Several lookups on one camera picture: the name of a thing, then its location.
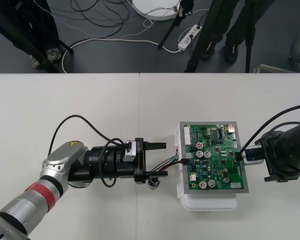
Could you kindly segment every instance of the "red wire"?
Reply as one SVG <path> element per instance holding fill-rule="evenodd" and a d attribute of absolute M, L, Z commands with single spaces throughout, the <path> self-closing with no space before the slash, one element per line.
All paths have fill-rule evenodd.
<path fill-rule="evenodd" d="M 166 166 L 164 166 L 163 168 L 161 168 L 161 169 L 160 169 L 160 172 L 166 170 L 167 168 L 169 168 L 169 167 L 171 167 L 171 166 L 173 166 L 173 165 L 181 164 L 181 163 L 183 163 L 183 162 L 184 162 L 183 160 L 175 161 L 174 163 L 171 163 L 171 164 L 166 165 Z"/>

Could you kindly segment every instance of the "white round base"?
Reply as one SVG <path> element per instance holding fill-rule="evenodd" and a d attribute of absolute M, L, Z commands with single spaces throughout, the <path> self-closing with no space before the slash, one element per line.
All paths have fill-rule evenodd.
<path fill-rule="evenodd" d="M 143 15 L 146 19 L 156 20 L 156 21 L 174 19 L 177 14 L 175 13 L 175 11 L 169 10 L 167 8 L 173 8 L 174 6 L 179 6 L 179 3 L 180 2 L 178 0 L 132 0 L 134 10 L 136 10 L 138 14 Z"/>

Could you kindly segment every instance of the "power strip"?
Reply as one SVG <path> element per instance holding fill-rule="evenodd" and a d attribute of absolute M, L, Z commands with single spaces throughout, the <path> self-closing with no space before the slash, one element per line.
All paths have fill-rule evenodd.
<path fill-rule="evenodd" d="M 190 35 L 193 35 L 192 39 L 195 39 L 196 35 L 200 32 L 201 29 L 202 26 L 198 26 L 197 24 L 195 24 L 184 36 L 184 38 L 182 38 L 182 40 L 179 42 L 178 49 L 180 49 L 181 51 L 185 51 L 191 43 Z"/>

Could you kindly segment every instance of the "black pants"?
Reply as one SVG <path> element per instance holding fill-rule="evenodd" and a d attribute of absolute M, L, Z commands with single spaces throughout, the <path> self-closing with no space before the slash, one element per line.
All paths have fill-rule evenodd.
<path fill-rule="evenodd" d="M 227 32 L 231 19 L 234 14 L 234 9 L 240 0 L 225 0 L 222 10 L 213 26 L 210 41 L 219 43 L 224 34 Z M 246 31 L 248 27 L 249 9 L 246 4 L 241 10 L 240 15 L 235 21 L 234 25 L 226 35 L 226 44 L 240 45 L 246 38 Z M 258 0 L 255 13 L 255 22 L 257 22 L 267 11 L 267 9 L 275 2 L 275 0 Z"/>
<path fill-rule="evenodd" d="M 43 9 L 50 12 L 49 5 L 46 0 L 35 0 Z M 32 0 L 0 0 L 0 12 L 6 19 L 11 22 L 20 32 L 22 32 L 44 55 L 45 51 L 56 48 L 58 43 L 49 35 L 42 31 L 41 26 L 30 19 L 27 14 L 31 14 L 31 18 L 35 18 L 42 26 L 44 26 L 55 38 L 59 38 L 57 26 L 54 18 L 47 12 L 40 9 Z M 30 55 L 28 50 L 14 42 L 13 37 L 6 32 L 0 25 L 0 33 L 10 40 L 13 45 Z"/>

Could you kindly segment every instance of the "red band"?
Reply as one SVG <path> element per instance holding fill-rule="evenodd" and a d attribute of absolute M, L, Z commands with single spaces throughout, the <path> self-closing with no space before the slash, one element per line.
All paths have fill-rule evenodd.
<path fill-rule="evenodd" d="M 31 186 L 29 186 L 26 189 L 26 191 L 30 189 L 36 191 L 37 193 L 41 194 L 45 198 L 46 204 L 48 205 L 48 212 L 55 206 L 56 199 L 54 194 L 49 190 L 49 188 L 35 182 Z"/>

